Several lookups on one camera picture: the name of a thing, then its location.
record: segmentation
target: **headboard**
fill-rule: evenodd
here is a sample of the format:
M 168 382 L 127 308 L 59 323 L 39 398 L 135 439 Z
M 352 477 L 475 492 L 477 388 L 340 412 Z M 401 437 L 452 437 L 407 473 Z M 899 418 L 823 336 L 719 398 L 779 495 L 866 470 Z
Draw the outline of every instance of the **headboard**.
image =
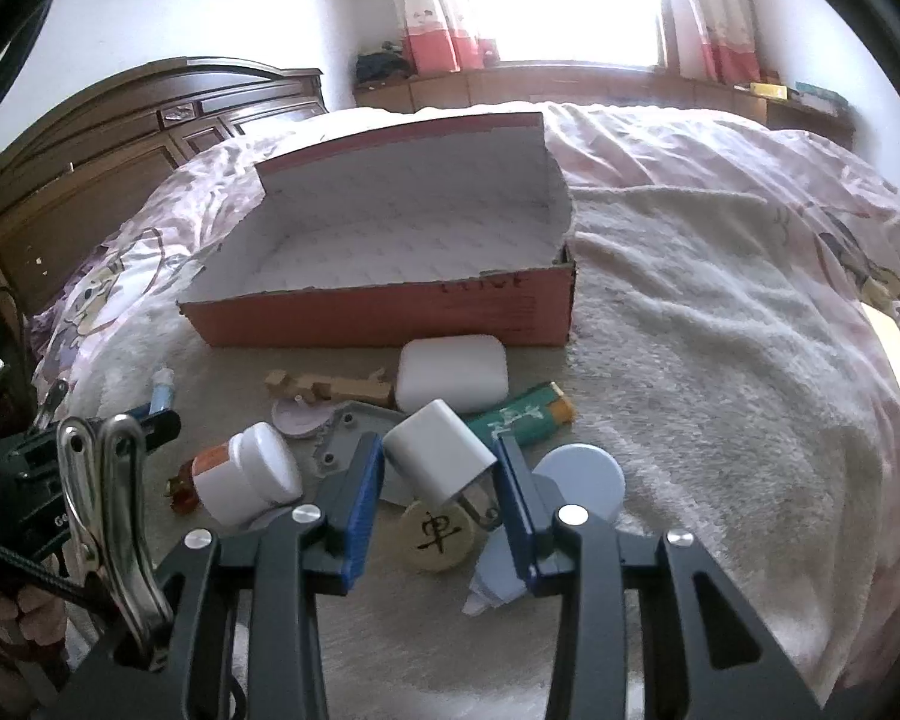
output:
M 326 113 L 320 71 L 162 59 L 60 103 L 0 154 L 0 286 L 42 310 L 176 167 L 215 143 Z

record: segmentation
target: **silver screw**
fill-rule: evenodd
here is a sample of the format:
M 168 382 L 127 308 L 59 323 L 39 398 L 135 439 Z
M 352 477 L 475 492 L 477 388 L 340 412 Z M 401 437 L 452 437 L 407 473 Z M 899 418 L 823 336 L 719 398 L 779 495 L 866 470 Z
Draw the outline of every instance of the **silver screw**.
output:
M 190 531 L 183 536 L 183 543 L 190 549 L 203 549 L 211 541 L 213 541 L 213 533 L 210 533 L 207 528 L 197 528 L 196 531 Z
M 667 531 L 667 541 L 674 547 L 688 547 L 693 543 L 693 533 L 684 528 L 673 528 Z
M 560 507 L 557 511 L 557 517 L 560 518 L 560 522 L 564 525 L 583 525 L 590 515 L 583 506 L 571 503 Z
M 302 506 L 296 507 L 290 516 L 293 517 L 295 522 L 306 525 L 308 522 L 315 522 L 317 519 L 320 519 L 323 516 L 323 512 L 320 511 L 319 506 L 315 506 L 312 503 L 305 503 Z

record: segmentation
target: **cartoon character print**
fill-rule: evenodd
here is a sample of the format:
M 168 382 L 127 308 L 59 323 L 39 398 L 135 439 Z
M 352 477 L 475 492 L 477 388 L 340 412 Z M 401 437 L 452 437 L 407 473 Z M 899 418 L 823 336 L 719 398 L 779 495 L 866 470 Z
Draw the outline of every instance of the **cartoon character print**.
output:
M 860 299 L 877 311 L 893 317 L 900 329 L 900 276 L 869 259 L 847 225 L 829 211 L 824 210 L 823 213 L 826 213 L 841 237 L 829 232 L 818 234 L 853 280 Z
M 146 267 L 132 268 L 135 262 L 145 262 Z M 66 378 L 83 341 L 110 327 L 156 283 L 166 266 L 163 238 L 150 227 L 84 276 L 50 340 L 41 374 L 44 380 Z

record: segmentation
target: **orange box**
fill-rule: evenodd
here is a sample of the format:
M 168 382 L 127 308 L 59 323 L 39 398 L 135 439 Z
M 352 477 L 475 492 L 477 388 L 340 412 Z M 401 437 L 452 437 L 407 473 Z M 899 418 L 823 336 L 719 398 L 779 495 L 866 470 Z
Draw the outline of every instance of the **orange box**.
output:
M 266 196 L 180 310 L 212 346 L 562 346 L 570 199 L 540 114 L 381 127 L 257 166 Z

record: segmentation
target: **person's hand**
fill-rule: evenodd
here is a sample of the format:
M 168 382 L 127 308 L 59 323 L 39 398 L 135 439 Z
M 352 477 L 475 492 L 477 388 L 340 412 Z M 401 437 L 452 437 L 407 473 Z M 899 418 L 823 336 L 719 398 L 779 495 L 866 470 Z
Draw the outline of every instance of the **person's hand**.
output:
M 55 571 L 58 568 L 56 560 L 53 559 L 53 564 L 48 567 Z M 41 646 L 63 640 L 67 631 L 63 600 L 32 586 L 20 590 L 16 599 L 0 593 L 0 625 L 14 621 L 24 638 Z M 0 705 L 10 714 L 22 715 L 33 704 L 34 695 L 13 667 L 12 659 L 2 654 L 0 636 Z

